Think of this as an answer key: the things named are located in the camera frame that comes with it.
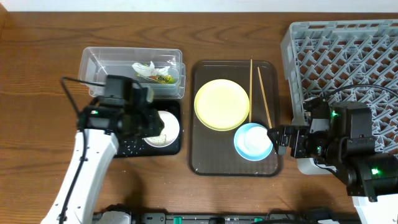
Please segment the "white tissue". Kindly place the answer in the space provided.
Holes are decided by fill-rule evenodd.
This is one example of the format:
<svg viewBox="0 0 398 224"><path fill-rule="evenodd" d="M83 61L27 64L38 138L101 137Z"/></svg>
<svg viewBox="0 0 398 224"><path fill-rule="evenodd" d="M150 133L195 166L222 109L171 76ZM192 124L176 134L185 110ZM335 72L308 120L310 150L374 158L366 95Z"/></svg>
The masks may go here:
<svg viewBox="0 0 398 224"><path fill-rule="evenodd" d="M151 77L151 76L157 76L157 75L168 75L168 70L169 66L163 67L163 68L155 68L155 65L153 62L150 62L150 65L144 65L141 63L134 63L132 64L132 68L134 69L135 72L137 72L139 75L144 76L144 77Z"/></svg>

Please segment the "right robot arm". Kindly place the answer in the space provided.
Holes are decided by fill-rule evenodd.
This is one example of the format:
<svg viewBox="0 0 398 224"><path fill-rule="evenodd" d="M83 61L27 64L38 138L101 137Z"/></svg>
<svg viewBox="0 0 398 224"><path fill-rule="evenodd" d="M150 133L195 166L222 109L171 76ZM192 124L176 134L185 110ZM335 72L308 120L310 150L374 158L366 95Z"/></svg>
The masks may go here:
<svg viewBox="0 0 398 224"><path fill-rule="evenodd" d="M397 158L376 152L371 109L365 103L303 104L308 125L281 125L267 135L276 153L290 148L295 159L312 158L339 179L353 198L362 223L397 223Z"/></svg>

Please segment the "green orange snack wrapper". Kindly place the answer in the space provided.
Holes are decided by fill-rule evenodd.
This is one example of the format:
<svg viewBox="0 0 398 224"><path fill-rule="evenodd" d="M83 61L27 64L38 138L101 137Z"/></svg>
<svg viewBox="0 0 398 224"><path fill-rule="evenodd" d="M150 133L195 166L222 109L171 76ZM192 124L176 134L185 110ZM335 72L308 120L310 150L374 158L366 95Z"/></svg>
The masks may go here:
<svg viewBox="0 0 398 224"><path fill-rule="evenodd" d="M156 75L156 76L146 77L146 76L136 73L136 76L141 77L145 80L149 80L151 82L160 83L160 84L174 84L175 83L174 79L170 75Z"/></svg>

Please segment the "white cup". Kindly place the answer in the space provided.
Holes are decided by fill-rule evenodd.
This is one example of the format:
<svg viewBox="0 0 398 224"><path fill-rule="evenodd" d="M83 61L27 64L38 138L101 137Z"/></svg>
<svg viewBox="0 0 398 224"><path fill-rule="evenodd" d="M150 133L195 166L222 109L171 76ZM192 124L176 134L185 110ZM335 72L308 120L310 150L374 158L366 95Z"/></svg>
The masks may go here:
<svg viewBox="0 0 398 224"><path fill-rule="evenodd" d="M267 129L264 127L252 127L244 135L244 151L246 154L260 155L267 152L271 147L272 142L267 135Z"/></svg>

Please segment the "white bowl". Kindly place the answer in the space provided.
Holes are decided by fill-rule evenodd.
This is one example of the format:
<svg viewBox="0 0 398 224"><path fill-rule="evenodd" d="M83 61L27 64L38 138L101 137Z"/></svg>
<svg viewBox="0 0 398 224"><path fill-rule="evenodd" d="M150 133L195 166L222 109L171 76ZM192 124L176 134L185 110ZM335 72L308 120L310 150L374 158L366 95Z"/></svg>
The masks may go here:
<svg viewBox="0 0 398 224"><path fill-rule="evenodd" d="M166 147L171 145L180 132L178 119L168 111L158 111L160 119L163 121L164 128L159 136L144 138L144 141L153 147Z"/></svg>

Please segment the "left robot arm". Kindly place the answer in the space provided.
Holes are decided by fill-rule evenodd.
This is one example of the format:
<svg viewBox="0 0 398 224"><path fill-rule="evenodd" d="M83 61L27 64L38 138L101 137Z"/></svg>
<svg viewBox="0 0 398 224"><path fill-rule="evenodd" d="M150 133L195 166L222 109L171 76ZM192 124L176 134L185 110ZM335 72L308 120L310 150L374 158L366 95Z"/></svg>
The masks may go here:
<svg viewBox="0 0 398 224"><path fill-rule="evenodd" d="M73 155L62 186L43 223L91 223L101 185L119 142L158 136L164 128L152 106L154 93L138 81L108 75L104 93L79 109L60 79L77 116Z"/></svg>

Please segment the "light blue bowl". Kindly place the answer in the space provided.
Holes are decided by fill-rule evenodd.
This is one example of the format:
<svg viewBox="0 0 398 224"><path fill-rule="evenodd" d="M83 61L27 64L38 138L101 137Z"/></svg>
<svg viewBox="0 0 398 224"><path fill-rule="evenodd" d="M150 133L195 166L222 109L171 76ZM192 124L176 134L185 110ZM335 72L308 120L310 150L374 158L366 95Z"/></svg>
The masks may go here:
<svg viewBox="0 0 398 224"><path fill-rule="evenodd" d="M272 144L272 147L267 152L260 154L260 155L256 155L256 156L251 156L251 155L245 153L245 151L244 151L244 135L246 134L248 129L255 127L255 126L264 127L261 124L257 124L257 123L247 123L247 124L242 125L240 128L238 128L238 130L235 132L235 135L234 135L233 141L234 141L234 147L235 147L236 152L241 157L243 157L244 159L246 159L248 161L261 161L261 160L265 159L271 153L272 148L273 148L273 144Z"/></svg>

